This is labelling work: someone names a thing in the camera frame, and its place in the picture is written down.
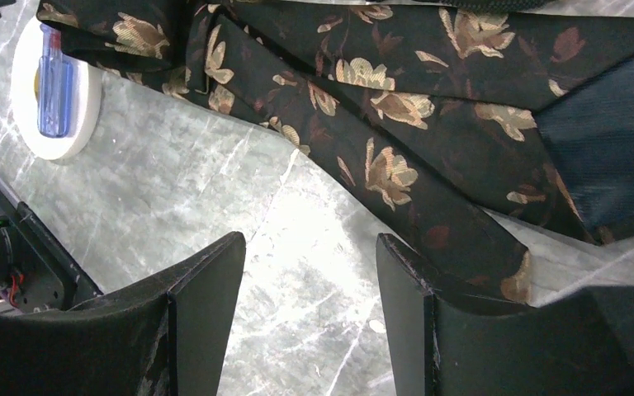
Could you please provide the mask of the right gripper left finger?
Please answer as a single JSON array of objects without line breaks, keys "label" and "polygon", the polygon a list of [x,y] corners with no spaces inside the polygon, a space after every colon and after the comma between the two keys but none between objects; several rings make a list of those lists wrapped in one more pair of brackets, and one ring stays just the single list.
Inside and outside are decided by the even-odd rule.
[{"label": "right gripper left finger", "polygon": [[0,395],[214,395],[245,237],[69,310],[0,315]]}]

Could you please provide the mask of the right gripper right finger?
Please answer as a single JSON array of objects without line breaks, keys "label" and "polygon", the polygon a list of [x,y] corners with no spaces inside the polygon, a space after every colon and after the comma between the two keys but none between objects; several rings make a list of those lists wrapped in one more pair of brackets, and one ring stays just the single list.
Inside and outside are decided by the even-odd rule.
[{"label": "right gripper right finger", "polygon": [[376,266],[398,395],[634,395],[634,286],[533,308],[381,233]]}]

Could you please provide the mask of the black gold patterned tie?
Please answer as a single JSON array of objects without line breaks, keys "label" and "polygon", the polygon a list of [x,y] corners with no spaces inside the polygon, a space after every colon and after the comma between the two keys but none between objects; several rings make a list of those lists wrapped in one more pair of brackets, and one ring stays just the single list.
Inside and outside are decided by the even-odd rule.
[{"label": "black gold patterned tie", "polygon": [[634,236],[634,17],[295,1],[43,1],[62,51],[272,128],[443,270],[530,299],[491,217]]}]

